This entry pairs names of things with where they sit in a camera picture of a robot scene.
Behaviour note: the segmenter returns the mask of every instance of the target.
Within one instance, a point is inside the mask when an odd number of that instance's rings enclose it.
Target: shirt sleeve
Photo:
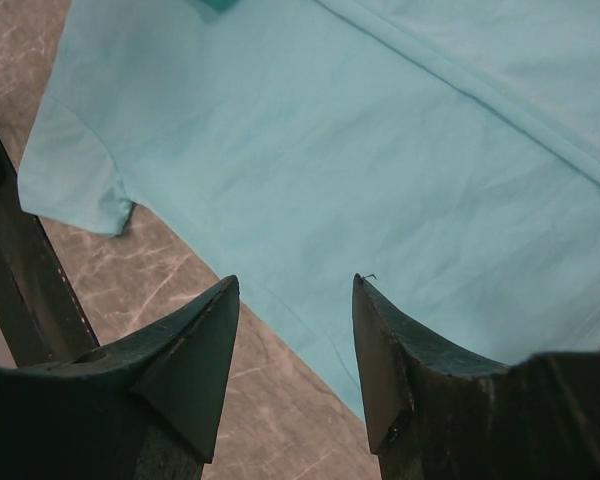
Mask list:
[[[45,95],[18,171],[22,210],[105,235],[131,211],[109,150],[84,122]]]

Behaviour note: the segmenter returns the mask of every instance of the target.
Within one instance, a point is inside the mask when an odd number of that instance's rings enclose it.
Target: teal fabric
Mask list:
[[[600,0],[74,0],[23,209],[146,205],[362,415],[356,272],[487,357],[600,348]]]

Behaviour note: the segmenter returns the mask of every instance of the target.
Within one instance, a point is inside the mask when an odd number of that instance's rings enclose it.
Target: cloth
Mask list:
[[[362,417],[353,275],[494,360],[600,347],[600,0],[74,0],[25,211],[162,218]]]

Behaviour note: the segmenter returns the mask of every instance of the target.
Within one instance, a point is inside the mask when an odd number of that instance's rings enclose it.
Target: brown marble surface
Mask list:
[[[18,165],[70,0],[0,0],[0,137]],[[136,208],[117,238],[43,220],[101,343],[175,310],[216,281],[160,220]],[[246,308],[216,458],[203,478],[378,479],[358,420]]]

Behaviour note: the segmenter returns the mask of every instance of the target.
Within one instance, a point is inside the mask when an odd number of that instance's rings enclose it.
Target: garment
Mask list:
[[[22,207],[147,206],[359,416],[356,272],[495,360],[597,349],[600,0],[479,3],[74,0]]]

